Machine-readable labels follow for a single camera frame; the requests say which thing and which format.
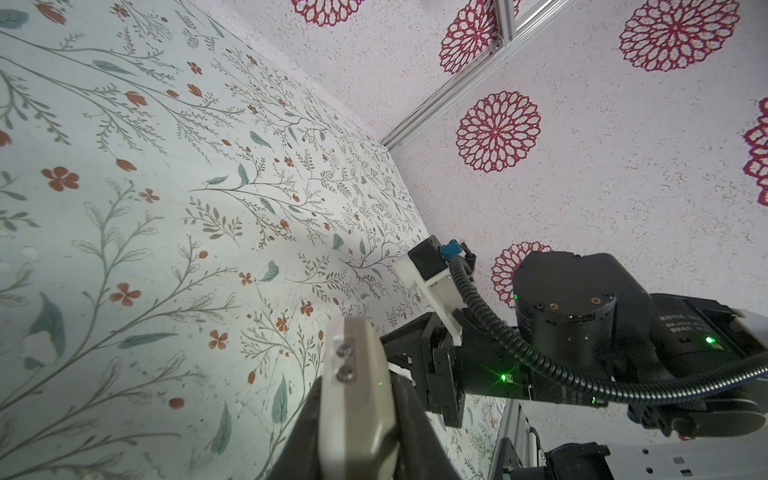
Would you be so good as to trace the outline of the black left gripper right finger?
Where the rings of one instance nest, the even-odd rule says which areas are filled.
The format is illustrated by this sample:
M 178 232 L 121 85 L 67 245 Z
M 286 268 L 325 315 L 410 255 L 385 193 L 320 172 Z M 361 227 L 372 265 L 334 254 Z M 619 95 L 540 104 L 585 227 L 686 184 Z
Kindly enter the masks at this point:
M 412 382 L 392 373 L 391 386 L 400 442 L 394 479 L 458 480 Z

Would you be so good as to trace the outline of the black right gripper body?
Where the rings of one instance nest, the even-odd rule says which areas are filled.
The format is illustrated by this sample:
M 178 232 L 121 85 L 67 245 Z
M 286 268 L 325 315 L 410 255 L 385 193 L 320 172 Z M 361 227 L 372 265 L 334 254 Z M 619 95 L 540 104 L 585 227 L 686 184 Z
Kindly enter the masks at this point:
M 468 395 L 529 400 L 530 373 L 473 323 L 467 310 L 460 345 L 434 312 L 381 337 L 387 360 L 410 373 L 425 410 L 460 428 Z

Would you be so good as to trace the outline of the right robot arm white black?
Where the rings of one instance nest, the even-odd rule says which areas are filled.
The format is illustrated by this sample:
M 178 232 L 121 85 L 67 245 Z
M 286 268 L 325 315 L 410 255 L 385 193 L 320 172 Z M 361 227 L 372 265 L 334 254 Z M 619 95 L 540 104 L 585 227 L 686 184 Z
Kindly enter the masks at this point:
M 601 409 L 664 435 L 727 438 L 766 423 L 767 350 L 716 301 L 651 294 L 613 256 L 539 251 L 492 274 L 504 323 L 474 286 L 472 254 L 410 254 L 432 309 L 385 335 L 426 409 L 460 427 L 467 395 Z

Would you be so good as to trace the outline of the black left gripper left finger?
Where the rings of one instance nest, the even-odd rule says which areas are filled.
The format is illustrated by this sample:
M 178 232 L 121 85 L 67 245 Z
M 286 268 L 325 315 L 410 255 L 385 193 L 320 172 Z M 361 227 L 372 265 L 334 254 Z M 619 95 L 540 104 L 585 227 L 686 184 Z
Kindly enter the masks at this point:
M 268 480 L 317 480 L 322 477 L 319 454 L 319 419 L 322 378 L 318 377 L 301 408 L 285 447 Z

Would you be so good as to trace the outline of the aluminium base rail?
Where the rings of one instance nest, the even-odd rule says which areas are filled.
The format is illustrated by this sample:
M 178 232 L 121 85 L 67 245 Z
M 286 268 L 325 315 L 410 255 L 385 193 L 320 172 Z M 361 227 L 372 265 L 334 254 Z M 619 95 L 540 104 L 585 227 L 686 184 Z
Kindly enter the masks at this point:
M 488 479 L 539 479 L 546 460 L 538 433 L 518 400 L 505 404 Z

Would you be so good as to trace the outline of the beige remote control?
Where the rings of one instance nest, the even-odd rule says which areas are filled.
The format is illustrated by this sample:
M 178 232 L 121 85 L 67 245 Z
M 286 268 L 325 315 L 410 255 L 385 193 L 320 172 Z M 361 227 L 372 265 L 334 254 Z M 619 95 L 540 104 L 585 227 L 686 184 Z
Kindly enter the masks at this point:
M 371 322 L 337 317 L 325 334 L 318 455 L 324 479 L 392 479 L 397 417 L 385 351 Z

